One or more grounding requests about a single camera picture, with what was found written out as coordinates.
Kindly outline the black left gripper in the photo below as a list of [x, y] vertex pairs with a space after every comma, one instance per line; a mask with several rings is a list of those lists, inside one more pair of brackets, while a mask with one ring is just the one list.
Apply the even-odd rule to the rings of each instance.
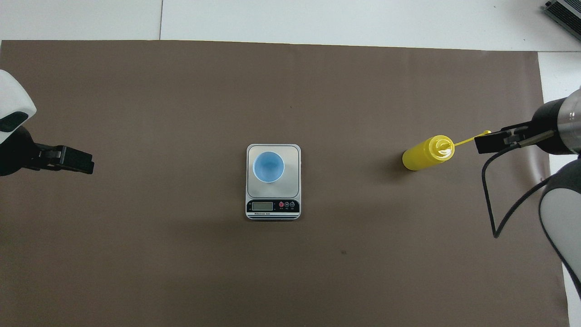
[[[31, 170], [68, 170], [93, 174], [93, 155], [67, 146], [54, 147], [35, 143], [24, 126], [18, 127], [0, 145], [0, 175], [8, 176], [22, 168]], [[48, 155], [58, 154], [57, 166], [52, 165]]]

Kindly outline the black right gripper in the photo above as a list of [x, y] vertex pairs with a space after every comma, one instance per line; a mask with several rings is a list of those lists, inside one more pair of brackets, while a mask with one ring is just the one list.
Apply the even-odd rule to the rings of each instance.
[[558, 115], [565, 100], [566, 98], [562, 98], [546, 102], [535, 111], [529, 122], [510, 125], [499, 132], [475, 137], [477, 152], [479, 154], [498, 153], [510, 147], [511, 141], [508, 139], [515, 136], [515, 142], [537, 145], [548, 154], [573, 155], [574, 151], [565, 145], [558, 130]]

